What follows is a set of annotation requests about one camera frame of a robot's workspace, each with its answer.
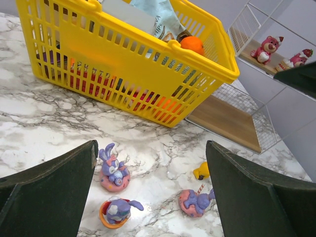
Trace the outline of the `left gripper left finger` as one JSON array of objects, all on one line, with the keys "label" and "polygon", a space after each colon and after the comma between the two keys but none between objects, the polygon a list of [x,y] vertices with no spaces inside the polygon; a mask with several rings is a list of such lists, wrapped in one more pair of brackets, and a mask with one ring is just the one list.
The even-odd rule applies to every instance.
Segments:
[{"label": "left gripper left finger", "polygon": [[75,237],[93,178],[98,143],[88,141],[0,179],[2,237]]}]

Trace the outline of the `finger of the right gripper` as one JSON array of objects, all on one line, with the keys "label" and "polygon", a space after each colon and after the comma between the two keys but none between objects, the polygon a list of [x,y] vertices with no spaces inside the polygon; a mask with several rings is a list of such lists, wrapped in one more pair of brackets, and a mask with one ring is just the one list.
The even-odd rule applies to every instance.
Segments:
[{"label": "finger of the right gripper", "polygon": [[278,72],[274,79],[316,99],[316,63]]}]

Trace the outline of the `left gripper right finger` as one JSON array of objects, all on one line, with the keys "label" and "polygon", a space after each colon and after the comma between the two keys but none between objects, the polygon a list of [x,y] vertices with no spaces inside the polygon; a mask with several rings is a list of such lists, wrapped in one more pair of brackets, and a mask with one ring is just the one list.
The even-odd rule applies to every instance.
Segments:
[{"label": "left gripper right finger", "polygon": [[279,174],[215,141],[206,158],[226,237],[314,237],[315,183]]}]

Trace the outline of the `pink bear with strawberry cake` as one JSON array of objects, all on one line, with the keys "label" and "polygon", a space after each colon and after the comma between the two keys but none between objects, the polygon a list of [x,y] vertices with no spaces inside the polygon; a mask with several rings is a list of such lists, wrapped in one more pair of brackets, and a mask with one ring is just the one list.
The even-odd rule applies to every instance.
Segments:
[{"label": "pink bear with strawberry cake", "polygon": [[305,65],[306,61],[313,55],[312,49],[304,49],[290,59],[283,58],[275,67],[277,72],[293,69]]}]

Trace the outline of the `pink bear with santa hat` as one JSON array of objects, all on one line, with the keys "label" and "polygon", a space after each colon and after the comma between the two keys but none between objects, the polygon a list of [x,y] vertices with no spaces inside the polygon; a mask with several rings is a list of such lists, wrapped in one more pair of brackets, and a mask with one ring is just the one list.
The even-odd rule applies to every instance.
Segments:
[{"label": "pink bear with santa hat", "polygon": [[281,46],[284,37],[272,37],[268,36],[262,43],[261,46],[256,50],[251,51],[251,57],[255,58],[261,64],[268,64],[271,60],[271,55],[275,53]]}]

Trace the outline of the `yellow hair girl figure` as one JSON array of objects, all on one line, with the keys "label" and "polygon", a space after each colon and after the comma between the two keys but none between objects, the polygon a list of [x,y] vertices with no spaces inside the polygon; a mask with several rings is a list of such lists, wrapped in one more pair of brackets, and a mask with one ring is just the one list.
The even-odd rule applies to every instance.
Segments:
[{"label": "yellow hair girl figure", "polygon": [[193,170],[193,175],[198,180],[204,180],[210,177],[208,164],[203,162],[198,168]]}]

